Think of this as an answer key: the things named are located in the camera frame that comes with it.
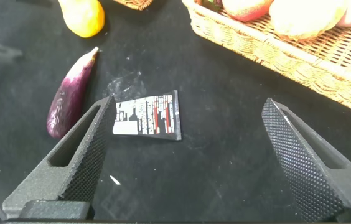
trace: wicker basket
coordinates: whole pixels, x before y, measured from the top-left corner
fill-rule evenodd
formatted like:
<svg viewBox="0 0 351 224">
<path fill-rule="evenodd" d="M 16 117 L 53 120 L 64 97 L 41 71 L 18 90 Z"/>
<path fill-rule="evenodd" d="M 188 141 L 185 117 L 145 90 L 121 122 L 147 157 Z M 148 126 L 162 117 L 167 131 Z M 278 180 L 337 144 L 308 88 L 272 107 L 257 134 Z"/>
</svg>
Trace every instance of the wicker basket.
<svg viewBox="0 0 351 224">
<path fill-rule="evenodd" d="M 148 7 L 153 0 L 115 0 L 120 4 L 124 4 L 127 7 L 135 10 L 144 10 Z"/>
<path fill-rule="evenodd" d="M 182 0 L 194 32 L 351 108 L 351 28 L 335 27 L 307 42 L 282 41 L 269 15 L 238 22 Z"/>
</svg>

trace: white speck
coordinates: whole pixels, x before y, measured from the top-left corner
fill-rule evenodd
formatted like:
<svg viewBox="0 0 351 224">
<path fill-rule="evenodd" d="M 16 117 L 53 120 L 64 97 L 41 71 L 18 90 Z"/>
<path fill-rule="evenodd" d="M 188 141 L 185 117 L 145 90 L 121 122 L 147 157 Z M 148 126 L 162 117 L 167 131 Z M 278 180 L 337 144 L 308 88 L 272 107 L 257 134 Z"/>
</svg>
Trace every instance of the white speck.
<svg viewBox="0 0 351 224">
<path fill-rule="evenodd" d="M 116 185 L 120 185 L 120 182 L 110 175 L 111 179 Z"/>
</svg>

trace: red stripe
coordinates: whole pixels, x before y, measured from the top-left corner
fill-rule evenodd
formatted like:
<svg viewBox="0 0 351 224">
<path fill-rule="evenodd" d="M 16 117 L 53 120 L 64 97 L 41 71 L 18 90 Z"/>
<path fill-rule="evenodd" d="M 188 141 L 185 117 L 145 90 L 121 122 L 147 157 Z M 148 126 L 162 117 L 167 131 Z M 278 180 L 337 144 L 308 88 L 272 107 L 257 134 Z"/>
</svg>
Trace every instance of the red stripe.
<svg viewBox="0 0 351 224">
<path fill-rule="evenodd" d="M 169 113 L 169 108 L 167 107 L 168 105 L 168 102 L 166 100 L 166 123 L 167 123 L 167 127 L 166 129 L 169 130 L 169 127 L 170 127 L 170 113 Z"/>
<path fill-rule="evenodd" d="M 156 108 L 156 100 L 154 101 L 154 113 L 155 113 L 155 132 L 157 134 L 157 127 L 159 126 L 159 124 L 157 123 L 157 108 Z"/>
</svg>

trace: apple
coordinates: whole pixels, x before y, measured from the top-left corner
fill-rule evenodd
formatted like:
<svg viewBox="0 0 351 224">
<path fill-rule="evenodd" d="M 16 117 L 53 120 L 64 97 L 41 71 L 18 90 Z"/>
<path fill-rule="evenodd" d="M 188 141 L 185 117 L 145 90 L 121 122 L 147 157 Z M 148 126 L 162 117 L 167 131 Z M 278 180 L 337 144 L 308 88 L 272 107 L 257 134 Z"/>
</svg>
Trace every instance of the apple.
<svg viewBox="0 0 351 224">
<path fill-rule="evenodd" d="M 223 0 L 225 12 L 233 19 L 247 22 L 265 15 L 273 0 Z"/>
</svg>

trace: basket rim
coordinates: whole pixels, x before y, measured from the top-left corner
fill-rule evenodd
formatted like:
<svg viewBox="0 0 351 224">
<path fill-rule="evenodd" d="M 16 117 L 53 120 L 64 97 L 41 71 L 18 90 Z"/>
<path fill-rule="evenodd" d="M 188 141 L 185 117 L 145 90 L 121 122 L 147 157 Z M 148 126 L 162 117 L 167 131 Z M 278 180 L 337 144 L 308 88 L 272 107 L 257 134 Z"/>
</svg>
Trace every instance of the basket rim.
<svg viewBox="0 0 351 224">
<path fill-rule="evenodd" d="M 339 65 L 336 65 L 330 61 L 324 60 L 322 58 L 319 58 L 315 55 L 312 55 L 308 52 L 305 52 L 293 45 L 290 45 L 287 42 L 283 42 L 282 40 L 275 39 L 274 37 L 271 37 L 267 34 L 261 33 L 260 31 L 248 27 L 244 25 L 244 23 L 239 22 L 239 21 L 234 21 L 233 19 L 227 18 L 217 12 L 211 11 L 195 2 L 195 0 L 182 0 L 184 5 L 190 9 L 195 11 L 198 14 L 205 15 L 210 17 L 211 19 L 214 19 L 215 22 L 228 26 L 229 28 L 242 33 L 244 35 L 247 35 L 249 37 L 252 37 L 254 39 L 260 40 L 262 42 L 269 42 L 271 45 L 274 45 L 274 47 L 277 47 L 279 50 L 282 52 L 288 53 L 288 55 L 292 58 L 298 58 L 299 60 L 302 60 L 309 65 L 313 67 L 317 67 L 320 69 L 323 69 L 329 73 L 331 73 L 333 76 L 337 78 L 342 78 L 344 80 L 349 80 L 351 81 L 351 72 L 346 70 L 344 67 L 341 67 Z M 332 70 L 340 70 L 340 73 L 335 73 Z"/>
</svg>

